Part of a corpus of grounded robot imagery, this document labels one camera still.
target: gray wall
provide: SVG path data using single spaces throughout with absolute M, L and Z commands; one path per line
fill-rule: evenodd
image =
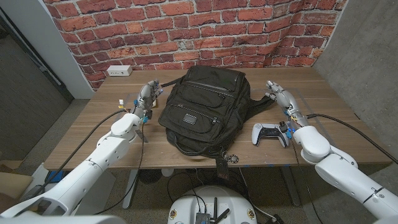
M 314 68 L 398 155 L 398 2 L 349 0 Z

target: game controller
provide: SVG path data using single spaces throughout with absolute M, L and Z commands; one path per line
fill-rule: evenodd
M 251 133 L 251 142 L 258 146 L 261 137 L 278 137 L 283 147 L 289 145 L 287 136 L 280 130 L 279 124 L 255 124 Z

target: electrical outlet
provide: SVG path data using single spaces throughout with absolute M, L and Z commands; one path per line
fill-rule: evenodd
M 132 72 L 130 65 L 111 65 L 107 69 L 109 76 L 129 76 Z

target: backpack strap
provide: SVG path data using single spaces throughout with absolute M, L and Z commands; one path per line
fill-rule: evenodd
M 259 101 L 250 99 L 250 102 L 248 105 L 249 106 L 248 112 L 246 113 L 246 117 L 244 118 L 244 121 L 246 122 L 248 119 L 250 119 L 254 115 L 263 112 L 273 102 L 274 102 L 274 100 L 272 100 L 268 96 L 264 96 Z

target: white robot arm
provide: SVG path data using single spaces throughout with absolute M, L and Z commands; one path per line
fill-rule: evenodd
M 42 216 L 70 215 L 101 174 L 126 155 L 130 143 L 139 135 L 140 125 L 147 119 L 147 112 L 161 93 L 158 80 L 144 85 L 135 108 L 111 126 L 111 131 L 98 141 L 96 149 L 80 165 L 48 192 L 11 207 L 0 217 L 13 218 L 35 207 L 39 207 L 36 214 Z
M 315 127 L 310 126 L 291 93 L 272 81 L 267 82 L 267 87 L 272 91 L 267 95 L 289 117 L 288 125 L 294 131 L 293 138 L 303 147 L 301 156 L 315 165 L 323 180 L 355 198 L 378 219 L 398 215 L 397 196 L 362 173 L 354 158 L 331 146 Z

